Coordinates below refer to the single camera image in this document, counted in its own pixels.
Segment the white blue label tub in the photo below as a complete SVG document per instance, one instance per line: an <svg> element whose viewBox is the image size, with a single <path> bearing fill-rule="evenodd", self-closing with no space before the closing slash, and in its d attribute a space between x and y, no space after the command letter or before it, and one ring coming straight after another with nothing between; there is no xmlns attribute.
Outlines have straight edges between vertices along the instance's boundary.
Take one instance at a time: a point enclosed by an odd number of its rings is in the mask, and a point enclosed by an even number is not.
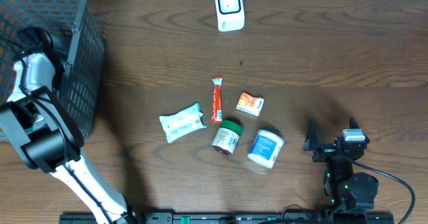
<svg viewBox="0 0 428 224"><path fill-rule="evenodd" d="M284 143L277 134L259 130L247 157L267 169L272 169Z"/></svg>

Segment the orange white small packet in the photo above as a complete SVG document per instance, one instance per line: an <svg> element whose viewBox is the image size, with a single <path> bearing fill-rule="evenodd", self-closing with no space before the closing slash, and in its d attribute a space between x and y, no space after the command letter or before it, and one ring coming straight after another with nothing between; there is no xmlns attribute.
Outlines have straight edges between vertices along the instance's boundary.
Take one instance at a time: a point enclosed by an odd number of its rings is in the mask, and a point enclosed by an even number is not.
<svg viewBox="0 0 428 224"><path fill-rule="evenodd" d="M263 104L264 99L262 97L254 97L246 92L243 92L238 99L236 109L253 116L259 116Z"/></svg>

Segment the green lid white jar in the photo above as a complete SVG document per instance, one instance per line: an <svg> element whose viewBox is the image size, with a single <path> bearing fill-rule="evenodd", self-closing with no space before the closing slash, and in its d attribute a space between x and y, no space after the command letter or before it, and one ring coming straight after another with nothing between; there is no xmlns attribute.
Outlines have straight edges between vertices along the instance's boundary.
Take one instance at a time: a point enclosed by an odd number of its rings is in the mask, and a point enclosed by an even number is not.
<svg viewBox="0 0 428 224"><path fill-rule="evenodd" d="M211 146L219 153L232 155L243 132L242 126L230 120L220 124Z"/></svg>

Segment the red stick sachet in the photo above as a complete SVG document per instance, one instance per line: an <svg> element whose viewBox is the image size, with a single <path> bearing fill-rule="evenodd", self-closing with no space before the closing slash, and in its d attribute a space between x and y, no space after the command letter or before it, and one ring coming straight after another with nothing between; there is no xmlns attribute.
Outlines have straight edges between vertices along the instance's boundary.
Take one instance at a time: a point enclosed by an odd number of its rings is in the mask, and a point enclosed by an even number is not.
<svg viewBox="0 0 428 224"><path fill-rule="evenodd" d="M222 123L222 98L221 98L221 88L222 88L223 76L215 76L213 78L213 98L212 98L212 111L211 111L211 122L213 124Z"/></svg>

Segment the teal white wipes packet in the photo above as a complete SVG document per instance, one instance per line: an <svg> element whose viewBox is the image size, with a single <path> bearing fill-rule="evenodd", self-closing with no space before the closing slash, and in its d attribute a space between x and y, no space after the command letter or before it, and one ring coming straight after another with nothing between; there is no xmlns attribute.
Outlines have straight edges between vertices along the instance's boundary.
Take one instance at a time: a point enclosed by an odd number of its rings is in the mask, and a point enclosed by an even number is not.
<svg viewBox="0 0 428 224"><path fill-rule="evenodd" d="M170 144L176 139L206 128L202 121L203 113L198 102L170 116L160 116L159 120Z"/></svg>

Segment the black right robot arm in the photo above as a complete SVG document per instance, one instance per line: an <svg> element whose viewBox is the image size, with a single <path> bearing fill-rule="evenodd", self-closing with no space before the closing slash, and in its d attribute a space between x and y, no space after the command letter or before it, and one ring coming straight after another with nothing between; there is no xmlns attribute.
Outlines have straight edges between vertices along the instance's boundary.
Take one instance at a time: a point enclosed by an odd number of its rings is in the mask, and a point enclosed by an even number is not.
<svg viewBox="0 0 428 224"><path fill-rule="evenodd" d="M313 153L313 162L325 162L324 193L332 197L336 212L373 209L379 181L372 175L353 171L352 163L364 155L370 139L350 119L350 127L331 144L318 140L315 121L309 120L303 150Z"/></svg>

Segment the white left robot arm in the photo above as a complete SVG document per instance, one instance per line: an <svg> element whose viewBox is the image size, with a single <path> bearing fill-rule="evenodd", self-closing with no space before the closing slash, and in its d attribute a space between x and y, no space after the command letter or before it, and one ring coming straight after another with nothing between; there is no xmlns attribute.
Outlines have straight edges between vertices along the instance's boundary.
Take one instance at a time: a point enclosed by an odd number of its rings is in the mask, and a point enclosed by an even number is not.
<svg viewBox="0 0 428 224"><path fill-rule="evenodd" d="M18 32L13 92L1 105L1 130L24 164L66 184L97 223L144 223L141 215L94 168L78 125L56 98L64 66L51 35L40 27Z"/></svg>

